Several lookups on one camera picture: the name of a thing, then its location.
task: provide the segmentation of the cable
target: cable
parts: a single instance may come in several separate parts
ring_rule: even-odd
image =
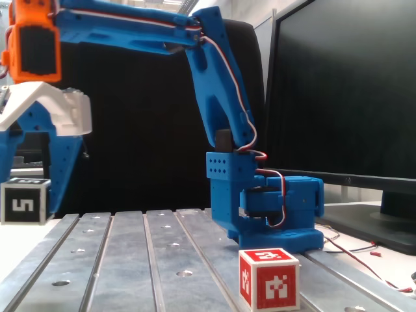
[[[280,222],[278,224],[274,224],[272,225],[268,225],[270,226],[272,229],[276,229],[276,228],[280,228],[283,223],[286,220],[286,203],[285,203],[285,199],[286,199],[286,182],[285,182],[285,177],[283,177],[283,175],[276,171],[276,170],[269,170],[269,169],[256,169],[255,172],[257,172],[258,174],[273,174],[273,175],[277,175],[280,176],[280,181],[281,181],[281,197],[283,198],[283,202],[281,205],[281,212],[282,212],[282,218],[280,220]]]
[[[262,152],[262,151],[256,151],[254,149],[247,149],[247,151],[250,151],[252,153],[256,153],[256,154],[260,154],[260,156],[256,156],[254,157],[255,160],[257,161],[265,161],[267,160],[267,154]]]
[[[49,17],[55,17],[60,11],[59,0],[53,0],[53,13],[49,13]]]
[[[331,237],[331,239],[334,241],[335,239],[338,239],[340,236],[341,236],[341,234],[336,230],[336,229],[333,229],[332,227],[330,227],[330,226],[325,226],[325,225],[323,225],[323,224],[317,224],[317,223],[315,223],[315,226],[320,226],[320,227],[322,227],[322,228],[324,228],[324,229],[328,229],[328,230],[330,230],[330,231],[332,231],[332,232],[334,232],[336,235],[334,236],[334,237]]]
[[[6,49],[8,49],[8,39],[10,37],[10,34],[12,33],[12,29],[13,29],[14,25],[10,25],[9,27],[6,28],[5,31],[5,36],[6,36]],[[7,76],[8,73],[8,66],[5,66],[4,70],[2,72],[0,72],[0,79],[3,79]]]
[[[257,141],[257,130],[255,129],[254,124],[250,121],[250,119],[248,117],[248,114],[247,114],[247,111],[246,111],[246,107],[244,107],[244,103],[242,102],[240,86],[239,86],[239,84],[238,84],[238,82],[237,82],[237,80],[236,80],[236,78],[234,76],[233,70],[231,69],[231,67],[229,65],[229,62],[228,62],[228,60],[227,60],[224,52],[221,50],[221,48],[218,46],[218,44],[216,44],[216,42],[214,40],[212,40],[211,38],[209,38],[207,36],[202,36],[201,39],[204,39],[204,40],[208,41],[210,44],[212,44],[215,47],[215,49],[220,54],[222,60],[224,61],[224,64],[227,67],[227,70],[228,70],[228,72],[229,72],[229,74],[231,76],[231,79],[234,82],[235,88],[237,90],[237,97],[239,99],[239,103],[240,103],[241,109],[245,113],[246,119],[247,119],[247,123],[250,125],[250,127],[252,128],[253,133],[254,133],[253,140],[250,143],[248,143],[248,144],[246,144],[244,146],[241,146],[239,149],[237,149],[237,151],[246,151],[246,150],[250,149],[255,144],[255,141]]]
[[[342,250],[344,253],[346,253],[347,255],[349,255],[351,258],[355,259],[356,261],[358,261],[359,263],[361,263],[364,267],[366,267],[367,269],[369,269],[375,276],[377,276],[380,280],[382,280],[387,286],[389,286],[390,288],[393,288],[396,291],[399,291],[401,293],[410,293],[413,292],[413,289],[408,287],[408,288],[402,288],[399,289],[397,286],[395,286],[394,284],[390,283],[389,281],[384,280],[383,278],[380,277],[380,275],[378,275],[376,273],[376,271],[374,271],[368,264],[364,263],[364,261],[360,260],[359,258],[357,258],[357,256],[355,256],[354,254],[352,254],[351,252],[349,252],[348,250],[346,250],[345,248],[339,246],[337,243],[335,243],[333,240],[331,240],[329,237],[325,237],[325,239],[327,239],[330,243],[332,243],[335,247],[337,247],[338,249]]]
[[[136,23],[144,23],[144,24],[150,24],[150,25],[156,25],[156,26],[162,26],[162,27],[167,27],[167,28],[176,28],[179,25],[176,25],[174,23],[169,23],[167,21],[158,21],[156,19],[147,19],[147,18],[135,18],[134,16],[125,16],[125,15],[121,15],[121,14],[109,14],[109,13],[103,13],[103,12],[96,12],[96,11],[92,11],[92,10],[72,10],[72,9],[68,9],[68,8],[60,8],[59,9],[60,12],[62,11],[68,11],[71,12],[73,14],[78,14],[78,15],[89,15],[89,16],[97,16],[100,18],[111,18],[114,20],[122,20],[122,21],[133,21]],[[202,27],[200,26],[186,26],[185,27],[186,31],[200,31],[202,30]]]
[[[219,47],[219,45],[214,40],[212,40],[208,36],[202,36],[201,39],[202,40],[206,40],[207,42],[209,42],[210,44],[212,44],[215,47],[215,49],[218,51],[218,53],[220,54],[222,60],[224,61],[224,64],[226,65],[226,68],[227,68],[227,70],[229,72],[229,75],[231,76],[231,79],[233,80],[233,83],[235,85],[235,89],[237,91],[237,97],[239,99],[239,103],[240,103],[241,109],[244,112],[244,114],[246,115],[247,122],[250,125],[250,127],[252,128],[253,133],[254,133],[253,140],[249,144],[246,144],[244,146],[241,146],[239,149],[237,149],[237,151],[250,151],[250,152],[253,152],[253,153],[257,153],[257,154],[259,154],[259,156],[255,156],[254,159],[257,160],[257,161],[265,161],[267,159],[267,154],[266,153],[263,153],[262,151],[256,151],[254,149],[250,149],[255,144],[255,141],[257,140],[257,130],[255,129],[254,124],[250,121],[250,118],[248,117],[247,110],[246,110],[246,108],[244,106],[244,103],[242,102],[242,96],[241,96],[240,86],[239,86],[239,84],[238,84],[238,82],[237,82],[237,80],[235,78],[235,75],[233,73],[233,70],[231,69],[231,66],[229,65],[229,62],[227,60],[227,57],[225,56],[224,52],[221,50],[221,48]],[[258,173],[258,174],[266,174],[266,175],[267,174],[269,174],[269,175],[272,174],[272,175],[275,175],[275,176],[280,176],[280,179],[281,179],[281,195],[283,197],[283,203],[282,203],[282,206],[281,206],[282,219],[281,219],[281,221],[278,224],[274,224],[273,226],[269,224],[269,226],[271,228],[279,228],[279,227],[281,227],[283,225],[283,223],[286,220],[286,204],[285,204],[286,186],[285,186],[285,178],[283,177],[283,175],[280,172],[278,172],[276,170],[256,169],[255,172]]]
[[[360,252],[363,250],[367,250],[367,249],[371,249],[371,248],[377,248],[378,246],[376,244],[371,244],[370,246],[367,247],[362,247],[362,248],[357,248],[357,249],[353,249],[353,250],[349,250],[349,252]],[[325,250],[326,253],[328,254],[343,254],[344,252],[333,252],[331,250]]]

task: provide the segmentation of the white wall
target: white wall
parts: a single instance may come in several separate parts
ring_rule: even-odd
[[[275,8],[280,11],[295,0],[200,0],[194,10],[219,6],[223,18],[257,25]]]

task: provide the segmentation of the computer monitor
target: computer monitor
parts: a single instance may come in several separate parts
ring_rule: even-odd
[[[297,1],[275,16],[268,167],[383,190],[318,223],[416,254],[416,1]]]

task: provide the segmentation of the blue arm link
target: blue arm link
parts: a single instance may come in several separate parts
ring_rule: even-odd
[[[151,25],[138,19],[160,21],[174,27]],[[231,129],[238,147],[252,141],[254,133],[224,61],[212,44],[200,40],[202,32],[198,27],[202,27],[204,35],[213,39],[224,52],[238,82],[244,109],[254,124],[242,76],[217,6],[197,11],[190,18],[95,0],[63,0],[57,26],[63,42],[90,42],[160,54],[171,53],[165,43],[185,47],[209,143],[215,147],[215,133],[220,129]],[[109,64],[112,61],[116,66],[117,60],[109,60]]]

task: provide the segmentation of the white cube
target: white cube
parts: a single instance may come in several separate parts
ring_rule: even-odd
[[[1,223],[45,224],[49,213],[49,179],[14,177],[1,184]]]

